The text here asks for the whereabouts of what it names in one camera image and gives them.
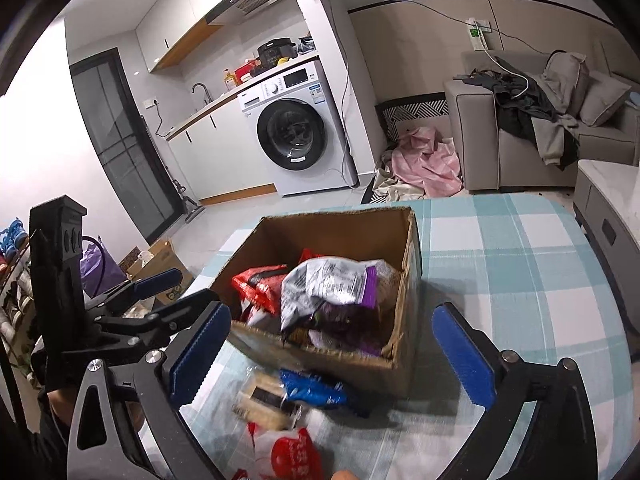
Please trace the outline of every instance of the pink blanket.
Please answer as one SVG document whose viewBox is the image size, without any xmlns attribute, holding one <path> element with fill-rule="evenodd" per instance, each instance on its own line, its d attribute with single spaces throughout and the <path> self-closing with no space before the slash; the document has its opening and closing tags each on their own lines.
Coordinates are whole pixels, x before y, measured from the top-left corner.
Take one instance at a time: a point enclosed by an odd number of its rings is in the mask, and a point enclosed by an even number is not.
<svg viewBox="0 0 640 480">
<path fill-rule="evenodd" d="M 399 145 L 391 155 L 394 175 L 421 187 L 426 198 L 451 196 L 462 188 L 458 177 L 460 161 L 453 139 L 438 142 L 437 134 L 432 126 L 399 132 Z"/>
</svg>

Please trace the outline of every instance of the control panel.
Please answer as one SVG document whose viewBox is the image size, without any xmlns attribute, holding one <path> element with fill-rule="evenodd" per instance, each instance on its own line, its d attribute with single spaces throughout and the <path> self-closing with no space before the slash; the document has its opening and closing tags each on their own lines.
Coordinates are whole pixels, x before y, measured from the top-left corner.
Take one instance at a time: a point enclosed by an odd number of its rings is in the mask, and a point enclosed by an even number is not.
<svg viewBox="0 0 640 480">
<path fill-rule="evenodd" d="M 291 89 L 318 81 L 319 61 L 311 61 L 285 70 L 252 86 L 238 95 L 242 110 L 288 93 Z"/>
</svg>

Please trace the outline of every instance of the gray sofa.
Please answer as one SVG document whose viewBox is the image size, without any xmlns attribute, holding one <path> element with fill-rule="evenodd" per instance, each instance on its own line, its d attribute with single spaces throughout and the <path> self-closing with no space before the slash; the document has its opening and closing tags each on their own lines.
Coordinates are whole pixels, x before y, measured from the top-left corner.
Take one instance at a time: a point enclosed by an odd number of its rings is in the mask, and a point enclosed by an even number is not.
<svg viewBox="0 0 640 480">
<path fill-rule="evenodd" d="M 490 53 L 531 74 L 542 73 L 547 60 L 541 54 L 508 50 Z M 483 51 L 465 52 L 462 58 L 467 74 L 475 68 L 500 70 Z M 564 171 L 546 166 L 528 140 L 498 130 L 490 90 L 453 80 L 444 87 L 465 188 L 575 186 L 577 163 Z M 638 165 L 640 111 L 623 104 L 603 126 L 578 123 L 580 158 Z"/>
</svg>

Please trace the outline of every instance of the drawer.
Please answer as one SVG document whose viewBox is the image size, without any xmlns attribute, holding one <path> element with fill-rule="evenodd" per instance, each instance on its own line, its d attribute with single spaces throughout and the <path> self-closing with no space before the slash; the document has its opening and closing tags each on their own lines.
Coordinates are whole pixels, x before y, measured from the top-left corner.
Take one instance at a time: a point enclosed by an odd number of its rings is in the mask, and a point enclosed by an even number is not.
<svg viewBox="0 0 640 480">
<path fill-rule="evenodd" d="M 640 251 L 595 186 L 589 193 L 585 222 L 609 263 L 631 323 L 640 330 Z"/>
</svg>

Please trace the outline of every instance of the blue shoe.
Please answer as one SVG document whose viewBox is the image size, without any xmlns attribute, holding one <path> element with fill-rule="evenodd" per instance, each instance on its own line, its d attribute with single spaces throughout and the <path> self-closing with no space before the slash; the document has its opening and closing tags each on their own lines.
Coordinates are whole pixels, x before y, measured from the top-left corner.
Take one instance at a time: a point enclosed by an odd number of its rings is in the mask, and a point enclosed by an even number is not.
<svg viewBox="0 0 640 480">
<path fill-rule="evenodd" d="M 2 254 L 4 254 L 4 259 L 9 265 L 11 265 L 15 257 L 18 255 L 18 251 L 14 246 L 14 242 L 9 236 L 9 229 L 0 231 L 0 251 L 2 251 Z"/>
<path fill-rule="evenodd" d="M 24 226 L 22 225 L 22 220 L 16 218 L 13 222 L 11 222 L 8 231 L 14 247 L 17 250 L 20 250 L 25 241 L 27 241 L 27 238 L 29 238 L 27 231 L 24 230 Z"/>
</svg>

